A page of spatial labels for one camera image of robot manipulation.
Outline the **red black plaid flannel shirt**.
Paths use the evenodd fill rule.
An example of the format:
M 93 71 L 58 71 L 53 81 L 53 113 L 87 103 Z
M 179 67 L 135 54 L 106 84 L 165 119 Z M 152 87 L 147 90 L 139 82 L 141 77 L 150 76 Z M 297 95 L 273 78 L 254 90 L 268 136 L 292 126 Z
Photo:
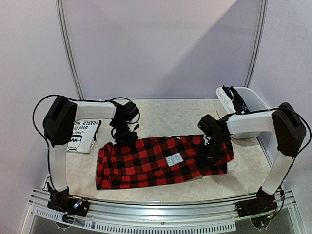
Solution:
M 108 142 L 98 153 L 96 188 L 145 188 L 226 174 L 234 159 L 232 143 L 223 143 L 222 158 L 214 164 L 204 160 L 204 146 L 204 135 L 148 137 L 134 149 Z

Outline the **white and green t-shirt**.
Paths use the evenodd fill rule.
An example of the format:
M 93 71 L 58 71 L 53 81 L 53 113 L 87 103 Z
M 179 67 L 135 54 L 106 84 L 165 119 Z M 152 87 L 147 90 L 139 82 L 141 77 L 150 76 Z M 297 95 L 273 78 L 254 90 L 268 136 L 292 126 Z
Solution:
M 72 137 L 67 146 L 67 151 L 89 154 L 97 140 L 97 133 L 100 126 L 100 119 L 75 121 Z

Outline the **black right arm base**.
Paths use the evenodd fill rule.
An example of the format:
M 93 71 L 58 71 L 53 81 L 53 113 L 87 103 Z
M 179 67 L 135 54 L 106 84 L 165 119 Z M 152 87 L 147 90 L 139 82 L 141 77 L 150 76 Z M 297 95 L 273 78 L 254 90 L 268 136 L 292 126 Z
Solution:
M 280 198 L 282 201 L 282 205 L 278 208 L 275 193 L 280 192 Z M 282 210 L 285 202 L 285 192 L 281 186 L 277 188 L 272 195 L 264 192 L 262 187 L 256 193 L 256 197 L 253 199 L 240 201 L 235 204 L 235 211 L 238 212 L 239 217 L 252 216 L 261 213 L 266 213 L 273 210 L 273 213 L 268 215 L 267 219 L 272 219 L 277 216 Z

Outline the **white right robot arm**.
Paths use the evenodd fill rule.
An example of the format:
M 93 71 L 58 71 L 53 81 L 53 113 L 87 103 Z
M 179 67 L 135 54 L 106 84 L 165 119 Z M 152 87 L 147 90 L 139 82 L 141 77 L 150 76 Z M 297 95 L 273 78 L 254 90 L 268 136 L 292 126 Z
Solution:
M 230 113 L 220 119 L 205 115 L 197 126 L 208 137 L 204 157 L 209 162 L 221 158 L 221 146 L 233 135 L 262 132 L 275 134 L 277 152 L 270 172 L 260 187 L 264 194 L 252 202 L 252 208 L 257 213 L 270 206 L 271 198 L 268 195 L 274 195 L 281 186 L 294 160 L 308 145 L 303 142 L 306 135 L 311 134 L 308 123 L 287 102 L 246 114 Z

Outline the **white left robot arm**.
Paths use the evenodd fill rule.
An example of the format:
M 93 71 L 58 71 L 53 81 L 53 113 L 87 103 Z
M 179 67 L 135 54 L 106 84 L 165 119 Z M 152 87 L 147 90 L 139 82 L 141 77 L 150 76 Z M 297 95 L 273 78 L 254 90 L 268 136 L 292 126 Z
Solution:
M 132 120 L 140 114 L 135 103 L 114 100 L 74 100 L 56 96 L 43 120 L 44 139 L 48 146 L 49 185 L 56 192 L 66 191 L 66 149 L 74 123 L 83 119 L 109 119 L 115 143 L 135 147 L 138 135 L 130 130 Z

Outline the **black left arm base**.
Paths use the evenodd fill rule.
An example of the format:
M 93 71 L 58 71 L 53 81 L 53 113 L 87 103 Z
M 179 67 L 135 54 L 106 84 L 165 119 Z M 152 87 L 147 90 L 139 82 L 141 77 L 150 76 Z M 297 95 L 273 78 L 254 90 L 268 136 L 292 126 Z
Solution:
M 67 213 L 68 215 L 78 215 L 86 217 L 90 203 L 83 197 L 74 197 L 69 193 L 69 187 L 59 192 L 48 185 L 50 198 L 47 207 L 52 210 Z

